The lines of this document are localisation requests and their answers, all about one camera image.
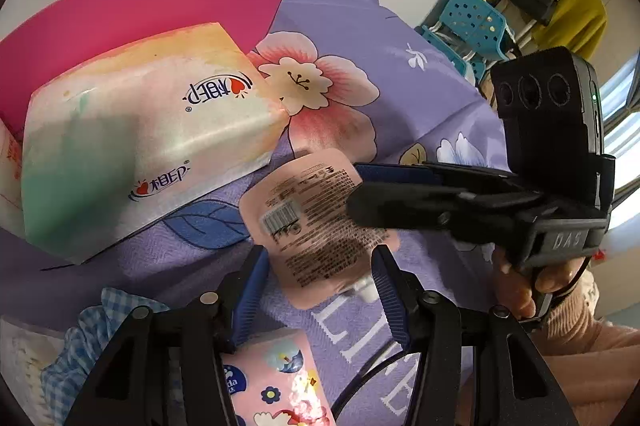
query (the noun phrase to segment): red heart logo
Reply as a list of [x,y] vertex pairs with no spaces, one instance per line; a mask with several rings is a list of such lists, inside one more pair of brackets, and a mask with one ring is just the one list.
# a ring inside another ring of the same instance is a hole
[[237,96],[242,90],[244,90],[244,83],[231,78],[231,91]]
[[143,182],[142,184],[140,184],[140,186],[138,186],[136,189],[136,193],[139,195],[146,195],[147,193],[149,193],[149,183]]

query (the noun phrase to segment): blue checkered cloth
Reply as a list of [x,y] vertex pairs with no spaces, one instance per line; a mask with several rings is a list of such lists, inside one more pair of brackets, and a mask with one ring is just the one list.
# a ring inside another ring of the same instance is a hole
[[157,301],[111,287],[102,289],[100,300],[102,305],[80,313],[78,326],[65,334],[62,353],[40,374],[44,399],[56,426],[63,426],[89,372],[127,315],[140,305],[146,305],[154,312],[169,310]]

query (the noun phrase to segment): human hand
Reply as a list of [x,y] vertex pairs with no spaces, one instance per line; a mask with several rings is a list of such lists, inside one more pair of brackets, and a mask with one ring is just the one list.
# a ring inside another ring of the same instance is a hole
[[[569,285],[583,261],[583,258],[574,258],[545,267],[536,279],[536,290],[550,293]],[[507,307],[517,320],[532,318],[536,313],[536,304],[532,299],[530,281],[513,268],[499,247],[494,250],[492,262],[494,290],[500,305]]]

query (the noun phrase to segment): blue leaf print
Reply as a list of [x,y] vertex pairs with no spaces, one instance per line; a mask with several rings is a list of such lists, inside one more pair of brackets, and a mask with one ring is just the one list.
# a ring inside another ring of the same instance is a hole
[[240,211],[220,200],[198,200],[162,220],[192,246],[222,249],[249,237]]

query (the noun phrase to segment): window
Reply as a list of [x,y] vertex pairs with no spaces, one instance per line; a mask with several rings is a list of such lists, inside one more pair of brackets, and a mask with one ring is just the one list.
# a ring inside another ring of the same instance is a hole
[[640,213],[640,70],[633,56],[600,89],[604,151],[616,157],[616,195],[609,229]]

